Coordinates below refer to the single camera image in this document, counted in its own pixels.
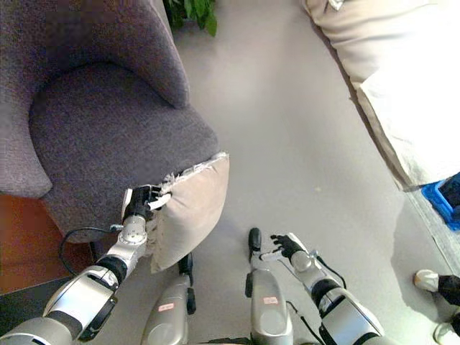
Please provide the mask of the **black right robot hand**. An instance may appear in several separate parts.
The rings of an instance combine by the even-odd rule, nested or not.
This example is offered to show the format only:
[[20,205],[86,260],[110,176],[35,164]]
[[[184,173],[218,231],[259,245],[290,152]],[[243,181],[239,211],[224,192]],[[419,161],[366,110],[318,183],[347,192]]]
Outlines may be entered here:
[[263,262],[272,262],[282,258],[291,260],[296,252],[307,252],[305,246],[294,233],[273,234],[270,236],[270,239],[276,248],[271,252],[259,255],[259,259]]

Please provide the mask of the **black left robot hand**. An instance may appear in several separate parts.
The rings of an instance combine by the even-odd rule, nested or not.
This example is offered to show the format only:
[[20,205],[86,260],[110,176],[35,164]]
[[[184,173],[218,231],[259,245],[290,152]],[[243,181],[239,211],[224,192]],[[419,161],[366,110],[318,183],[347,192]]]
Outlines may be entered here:
[[145,221],[153,219],[154,212],[160,210],[171,199],[171,193],[163,193],[159,185],[141,185],[125,190],[121,219],[141,216]]

